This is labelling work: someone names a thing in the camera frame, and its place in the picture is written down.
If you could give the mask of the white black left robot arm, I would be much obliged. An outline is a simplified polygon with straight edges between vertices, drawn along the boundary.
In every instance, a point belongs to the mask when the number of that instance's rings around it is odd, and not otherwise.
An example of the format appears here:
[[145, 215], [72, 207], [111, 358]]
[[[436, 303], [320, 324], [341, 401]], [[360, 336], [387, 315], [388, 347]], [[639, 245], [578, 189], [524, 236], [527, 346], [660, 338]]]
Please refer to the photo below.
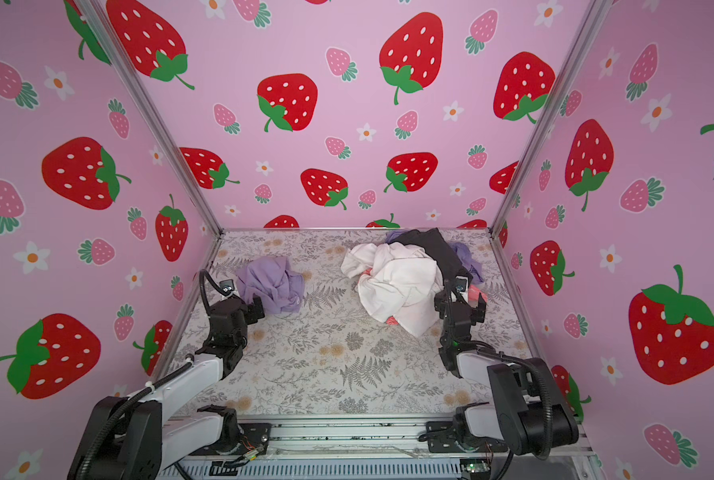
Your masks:
[[249, 325], [264, 318], [260, 297], [237, 296], [208, 306], [209, 334], [184, 364], [123, 399], [108, 396], [93, 408], [67, 474], [70, 479], [154, 479], [190, 454], [208, 448], [239, 468], [260, 455], [266, 436], [245, 431], [230, 407], [208, 405], [183, 420], [174, 414], [233, 372], [247, 345]]

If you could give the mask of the lavender purple cloth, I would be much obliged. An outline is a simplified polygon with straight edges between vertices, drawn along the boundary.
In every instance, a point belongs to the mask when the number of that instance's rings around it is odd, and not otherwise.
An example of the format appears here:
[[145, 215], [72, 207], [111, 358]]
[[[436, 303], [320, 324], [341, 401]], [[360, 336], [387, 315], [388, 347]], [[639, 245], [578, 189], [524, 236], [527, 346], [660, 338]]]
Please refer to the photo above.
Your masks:
[[247, 304], [258, 297], [267, 314], [300, 311], [305, 294], [305, 280], [295, 272], [287, 257], [258, 258], [236, 272], [238, 295]]

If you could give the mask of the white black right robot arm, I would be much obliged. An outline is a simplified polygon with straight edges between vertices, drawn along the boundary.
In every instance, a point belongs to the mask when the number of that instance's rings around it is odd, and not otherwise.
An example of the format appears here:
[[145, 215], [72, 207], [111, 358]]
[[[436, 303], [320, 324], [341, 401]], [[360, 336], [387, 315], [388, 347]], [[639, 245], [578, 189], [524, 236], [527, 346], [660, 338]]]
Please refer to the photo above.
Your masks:
[[514, 357], [473, 338], [472, 327], [487, 311], [483, 297], [473, 306], [447, 286], [434, 307], [442, 320], [443, 366], [459, 379], [489, 387], [491, 399], [457, 408], [448, 427], [427, 433], [428, 441], [454, 442], [464, 450], [496, 441], [514, 455], [544, 460], [553, 449], [579, 440], [575, 415], [544, 360]]

